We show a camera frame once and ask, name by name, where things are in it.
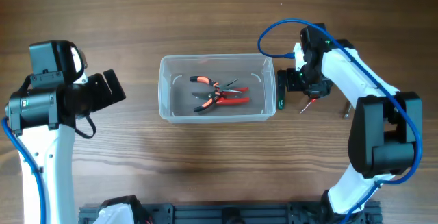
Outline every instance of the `red handle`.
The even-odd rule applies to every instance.
[[[245,104],[248,103],[251,100],[249,97],[243,97],[243,98],[236,98],[236,99],[227,99],[227,98],[219,98],[217,100],[216,104],[218,105],[239,105],[239,104]]]

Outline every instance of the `transparent bin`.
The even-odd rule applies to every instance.
[[[249,87],[236,95],[250,97],[242,105],[217,105],[202,112],[193,108],[207,102],[192,92],[210,92],[208,84],[191,82],[205,76],[219,84],[237,80],[231,88]],[[218,123],[265,121],[276,112],[276,85],[272,58],[254,54],[166,56],[159,68],[159,115],[171,123]]]

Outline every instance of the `red-handled pliers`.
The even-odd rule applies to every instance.
[[[213,86],[216,88],[215,91],[212,92],[202,92],[202,93],[192,93],[195,97],[208,100],[203,105],[196,107],[193,109],[195,112],[200,112],[208,107],[210,107],[213,104],[218,105],[239,105],[239,104],[245,104],[250,101],[249,97],[243,97],[243,98],[237,98],[237,99],[228,99],[227,96],[229,95],[235,95],[235,94],[242,94],[244,92],[248,91],[248,87],[246,88],[236,88],[233,90],[230,89],[224,89],[221,90],[221,88],[228,88],[231,84],[237,81],[237,79],[229,82],[228,84],[219,85],[218,82],[211,80],[208,77],[202,77],[202,76],[191,76],[190,81],[192,82],[203,82],[206,84],[209,84],[210,86]]]

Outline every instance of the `wood grain surface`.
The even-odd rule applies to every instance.
[[[257,39],[283,18],[325,22],[352,42],[378,75],[423,101],[424,155],[415,177],[384,186],[385,223],[438,223],[438,0],[0,0],[0,103],[31,73],[29,44],[70,40],[88,74],[114,69],[127,99],[92,115],[98,132],[77,137],[77,208],[121,195],[142,203],[317,200],[349,160],[346,98],[334,88],[304,113],[285,109],[262,123],[171,125],[158,114],[166,55],[257,53]],[[289,51],[302,25],[274,29],[263,42]],[[276,69],[289,60],[276,60]],[[89,129],[79,122],[81,129]],[[0,223],[23,222],[18,152],[0,132]]]

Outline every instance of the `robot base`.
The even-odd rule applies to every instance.
[[[237,209],[246,224],[322,224],[318,221],[318,201],[291,202],[267,205],[173,206],[171,204],[144,204],[153,216],[154,224],[223,224],[222,213]],[[93,224],[99,207],[79,209],[78,224]],[[353,215],[349,224],[381,224],[380,202],[369,201],[363,211]]]

